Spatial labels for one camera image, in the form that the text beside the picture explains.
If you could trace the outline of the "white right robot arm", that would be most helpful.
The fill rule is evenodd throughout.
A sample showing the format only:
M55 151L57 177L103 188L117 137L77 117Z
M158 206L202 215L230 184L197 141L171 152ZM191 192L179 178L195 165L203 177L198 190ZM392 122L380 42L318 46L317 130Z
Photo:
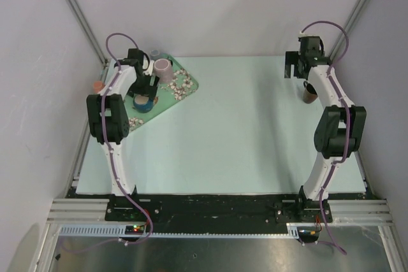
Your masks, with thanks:
M350 155L360 148L367 111L347 96L335 74L332 60L325 55L319 36L301 33L298 51L285 54L284 77L305 80L317 94L323 113L314 133L317 151L311 174L301 187L306 199L295 204L299 220L310 221L317 215L313 201L328 197L330 182Z

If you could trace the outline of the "blue mug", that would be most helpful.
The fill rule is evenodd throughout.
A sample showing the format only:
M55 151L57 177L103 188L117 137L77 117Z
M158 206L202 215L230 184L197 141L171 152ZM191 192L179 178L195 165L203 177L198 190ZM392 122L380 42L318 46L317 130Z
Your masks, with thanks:
M148 113L155 107L158 99L158 97L151 99L148 96L136 95L133 99L133 108L139 113Z

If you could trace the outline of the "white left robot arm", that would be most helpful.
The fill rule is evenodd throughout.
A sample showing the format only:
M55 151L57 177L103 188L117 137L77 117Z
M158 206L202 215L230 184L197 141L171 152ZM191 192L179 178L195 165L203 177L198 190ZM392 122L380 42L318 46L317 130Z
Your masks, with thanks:
M156 103L159 77L148 75L151 61L138 48L130 48L127 57L115 61L113 75L96 94L87 96L87 114L91 136L101 145L107 159L111 193L116 196L131 195L136 183L125 166L125 138L130 133L130 123L125 98L142 100L142 113L153 109Z

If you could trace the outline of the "brown mug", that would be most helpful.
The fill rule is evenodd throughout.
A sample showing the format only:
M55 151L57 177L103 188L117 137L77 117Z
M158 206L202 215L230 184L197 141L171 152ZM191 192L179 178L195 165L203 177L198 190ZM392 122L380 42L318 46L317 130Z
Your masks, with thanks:
M302 97L303 102L306 104L313 103L318 98L315 88L307 80L303 82L303 87L304 87L303 97Z

